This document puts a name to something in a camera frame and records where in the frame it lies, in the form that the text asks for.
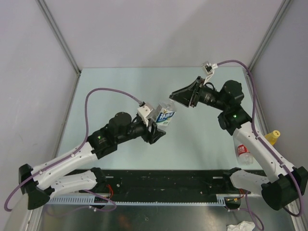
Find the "blue white label water bottle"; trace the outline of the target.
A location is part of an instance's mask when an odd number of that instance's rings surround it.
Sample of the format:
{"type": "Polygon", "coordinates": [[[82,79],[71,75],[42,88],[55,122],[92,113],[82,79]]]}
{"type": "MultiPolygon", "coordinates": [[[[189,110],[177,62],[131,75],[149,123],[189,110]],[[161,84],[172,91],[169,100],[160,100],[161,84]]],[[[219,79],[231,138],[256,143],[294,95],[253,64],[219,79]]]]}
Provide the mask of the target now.
{"type": "Polygon", "coordinates": [[[169,123],[171,122],[173,116],[176,113],[176,106],[173,100],[166,100],[160,102],[155,110],[154,117],[160,117],[164,120],[163,127],[159,129],[166,129],[169,123]]]}

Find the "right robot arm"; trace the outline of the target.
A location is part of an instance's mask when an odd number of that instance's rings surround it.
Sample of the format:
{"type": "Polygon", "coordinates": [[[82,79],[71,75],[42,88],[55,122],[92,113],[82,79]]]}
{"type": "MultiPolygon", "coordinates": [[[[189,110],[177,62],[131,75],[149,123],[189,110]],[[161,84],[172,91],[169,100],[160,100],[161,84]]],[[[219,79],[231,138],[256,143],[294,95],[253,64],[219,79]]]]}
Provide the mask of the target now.
{"type": "Polygon", "coordinates": [[[241,107],[244,98],[241,83],[228,80],[220,91],[198,77],[192,84],[174,91],[169,98],[186,107],[198,103],[221,110],[218,122],[234,139],[243,144],[260,164],[265,176],[233,168],[222,181],[222,188],[233,193],[238,188],[261,195],[274,210],[301,199],[308,182],[308,171],[286,160],[254,127],[251,116],[241,107]]]}

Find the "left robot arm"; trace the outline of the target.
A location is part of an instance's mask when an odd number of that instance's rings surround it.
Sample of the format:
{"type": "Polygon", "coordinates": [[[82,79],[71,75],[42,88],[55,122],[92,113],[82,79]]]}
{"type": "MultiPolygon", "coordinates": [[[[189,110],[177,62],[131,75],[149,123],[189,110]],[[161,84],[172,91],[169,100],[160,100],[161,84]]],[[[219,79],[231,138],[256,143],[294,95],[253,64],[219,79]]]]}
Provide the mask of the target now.
{"type": "Polygon", "coordinates": [[[165,134],[155,122],[146,125],[139,115],[132,118],[128,113],[117,113],[103,128],[88,136],[84,144],[63,156],[36,167],[29,164],[19,167],[21,191],[28,196],[27,209],[37,209],[52,198],[73,191],[102,192],[106,176],[100,168],[75,175],[71,172],[115,152],[119,144],[138,137],[154,144],[165,134]]]}

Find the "red label water bottle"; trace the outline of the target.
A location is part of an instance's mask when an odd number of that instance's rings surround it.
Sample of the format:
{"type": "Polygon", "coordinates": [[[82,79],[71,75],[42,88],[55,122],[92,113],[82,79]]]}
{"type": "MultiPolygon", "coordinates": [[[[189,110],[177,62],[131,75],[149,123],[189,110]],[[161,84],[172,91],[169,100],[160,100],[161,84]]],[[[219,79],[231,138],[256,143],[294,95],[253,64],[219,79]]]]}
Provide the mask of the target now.
{"type": "Polygon", "coordinates": [[[236,154],[238,163],[241,165],[253,164],[254,157],[249,152],[247,147],[238,141],[236,141],[234,145],[235,145],[235,154],[236,154]]]}

